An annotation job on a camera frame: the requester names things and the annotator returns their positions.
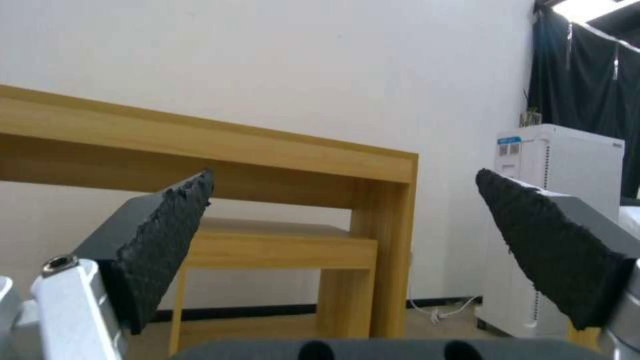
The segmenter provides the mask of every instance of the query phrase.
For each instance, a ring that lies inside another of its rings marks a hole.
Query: black textured pad
[[[605,360],[606,357],[553,340],[326,340],[216,341],[191,348],[171,360]]]
[[[98,262],[118,320],[139,334],[184,260],[213,191],[211,171],[127,201],[74,252]]]
[[[535,288],[578,330],[605,325],[640,244],[575,197],[547,197],[489,170],[476,177],[504,241]]]

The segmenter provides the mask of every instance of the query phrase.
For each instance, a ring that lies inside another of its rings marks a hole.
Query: power cord
[[[408,284],[408,288],[409,288],[409,303],[411,304],[412,308],[414,308],[415,310],[417,310],[418,312],[428,315],[431,319],[431,323],[433,325],[438,325],[442,320],[446,319],[446,318],[450,318],[454,315],[460,314],[461,312],[463,312],[469,305],[471,305],[471,303],[475,300],[478,299],[480,296],[474,296],[470,299],[468,299],[464,305],[462,305],[459,309],[451,311],[449,313],[441,313],[440,309],[435,308],[433,311],[427,311],[424,309],[421,309],[418,307],[418,305],[415,304],[415,302],[413,301],[413,295],[412,295],[412,284],[413,284],[413,253],[411,254],[411,264],[410,264],[410,268],[409,268],[409,284]]]

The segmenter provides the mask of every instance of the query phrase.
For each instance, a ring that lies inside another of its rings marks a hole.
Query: ceiling light
[[[566,0],[554,6],[554,11],[577,23],[589,22],[640,0]]]

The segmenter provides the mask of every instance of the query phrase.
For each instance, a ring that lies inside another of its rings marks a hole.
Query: white appliance
[[[526,183],[580,197],[618,221],[623,140],[553,125],[517,129],[498,136],[495,171]],[[483,305],[486,323],[518,338],[565,338],[568,319],[533,288],[492,222]]]

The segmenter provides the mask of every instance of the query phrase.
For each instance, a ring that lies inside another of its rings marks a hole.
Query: baseboard
[[[417,299],[413,302],[418,307],[444,306],[459,302],[465,298],[450,297],[442,299]],[[407,309],[411,304],[406,302]],[[307,315],[315,314],[315,304],[302,305],[277,305],[277,306],[249,306],[249,307],[217,307],[209,309],[184,309],[182,310],[182,321],[215,320],[215,319],[235,319],[235,318],[258,318],[263,316],[283,316],[283,315]],[[170,322],[173,316],[172,310],[159,310],[152,322]]]

